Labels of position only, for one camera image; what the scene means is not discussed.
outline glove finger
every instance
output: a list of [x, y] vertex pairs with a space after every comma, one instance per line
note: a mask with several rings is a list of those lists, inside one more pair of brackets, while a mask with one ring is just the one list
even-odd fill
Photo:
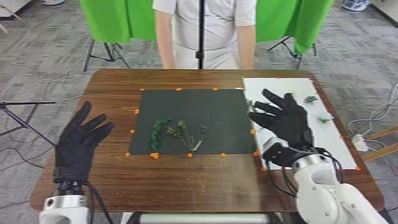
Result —
[[89, 116], [89, 113], [91, 113], [91, 102], [85, 101], [83, 103], [83, 106], [82, 106], [82, 109], [78, 110], [76, 114], [75, 114], [75, 117], [71, 119], [71, 122], [67, 124], [67, 127], [73, 127], [73, 126], [80, 126], [82, 123], [83, 123], [83, 120]]
[[249, 117], [263, 128], [268, 128], [275, 122], [275, 117], [265, 113], [249, 113]]
[[291, 93], [284, 94], [284, 107], [288, 111], [295, 110], [298, 107]]
[[114, 129], [114, 123], [110, 122], [105, 124], [94, 131], [89, 133], [85, 139], [83, 139], [83, 145], [87, 147], [96, 146], [103, 139], [108, 137], [108, 134]]
[[272, 115], [275, 115], [275, 117], [281, 117], [282, 116], [282, 111], [274, 106], [270, 106], [270, 104], [261, 103], [261, 102], [256, 102], [254, 103], [254, 107], [258, 109], [261, 109], [266, 113], [270, 113]]
[[263, 89], [263, 96], [270, 102], [284, 109], [284, 99], [270, 92], [268, 89]]
[[103, 123], [103, 121], [107, 120], [107, 115], [101, 114], [83, 125], [83, 130], [87, 132], [91, 132], [94, 130], [94, 128], [98, 127], [98, 125]]

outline tripod stand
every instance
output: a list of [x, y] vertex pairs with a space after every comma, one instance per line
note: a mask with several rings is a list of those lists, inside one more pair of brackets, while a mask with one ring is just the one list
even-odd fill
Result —
[[[288, 51], [290, 51], [290, 55], [291, 57], [297, 59], [297, 70], [300, 69], [300, 65], [302, 65], [302, 55], [295, 54], [293, 50], [290, 49], [290, 46], [286, 45], [286, 41], [291, 37], [286, 37], [277, 44], [272, 46], [272, 48], [268, 49], [268, 51], [274, 50], [274, 48], [282, 44], [282, 46], [286, 47]], [[316, 44], [313, 44], [313, 51], [314, 51], [314, 56], [316, 56]]]
[[96, 44], [96, 41], [92, 39], [91, 40], [89, 54], [87, 54], [87, 58], [85, 58], [83, 72], [87, 72], [91, 58], [101, 59], [107, 62], [115, 62], [121, 59], [126, 68], [130, 68], [128, 62], [126, 62], [126, 60], [124, 60], [124, 58], [121, 56], [121, 52], [117, 50], [117, 48], [123, 49], [121, 48], [121, 45], [119, 44], [103, 43], [103, 47], [105, 47], [105, 51], [107, 51], [107, 56], [108, 56], [108, 58], [103, 58], [103, 57], [92, 55], [94, 44]]
[[[46, 142], [55, 146], [55, 143], [51, 142], [51, 140], [46, 138], [46, 136], [41, 134], [41, 132], [34, 129], [34, 127], [28, 124], [30, 120], [32, 120], [32, 117], [34, 117], [34, 113], [36, 113], [37, 107], [39, 107], [41, 104], [55, 104], [55, 102], [20, 102], [20, 103], [5, 103], [5, 102], [2, 102], [0, 103], [0, 110], [9, 115], [9, 117], [16, 121], [16, 123], [20, 124], [20, 127], [12, 128], [4, 133], [0, 133], [0, 136], [11, 134], [14, 131], [18, 131], [20, 129], [27, 128], [37, 134], [37, 136], [46, 140]], [[23, 106], [23, 105], [34, 105], [34, 109], [30, 111], [27, 121], [20, 118], [20, 116], [12, 113], [12, 111], [7, 108], [7, 106]]]

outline white shirt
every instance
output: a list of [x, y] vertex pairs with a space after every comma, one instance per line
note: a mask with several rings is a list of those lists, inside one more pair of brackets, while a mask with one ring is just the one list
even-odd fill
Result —
[[[256, 24], [258, 0], [206, 0], [204, 50], [236, 45], [236, 26]], [[153, 8], [174, 14], [174, 42], [192, 50], [199, 46], [199, 0], [155, 0]]]

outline green backdrop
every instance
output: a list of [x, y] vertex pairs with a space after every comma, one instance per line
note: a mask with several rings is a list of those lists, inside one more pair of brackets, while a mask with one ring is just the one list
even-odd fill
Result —
[[[258, 0], [258, 42], [295, 37], [295, 53], [316, 42], [332, 0]], [[153, 0], [82, 0], [94, 40], [156, 40]]]

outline black mat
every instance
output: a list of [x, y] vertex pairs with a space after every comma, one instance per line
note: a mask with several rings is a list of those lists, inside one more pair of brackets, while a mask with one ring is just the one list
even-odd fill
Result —
[[[254, 152], [254, 136], [247, 116], [247, 103], [242, 90], [147, 90], [142, 93], [140, 113], [135, 122], [131, 154], [151, 153], [149, 138], [158, 120], [172, 119], [165, 127], [176, 127], [185, 121], [194, 144], [203, 140], [197, 154], [243, 154]], [[199, 125], [208, 127], [203, 134]], [[181, 141], [165, 133], [160, 134], [162, 155], [187, 154]]]

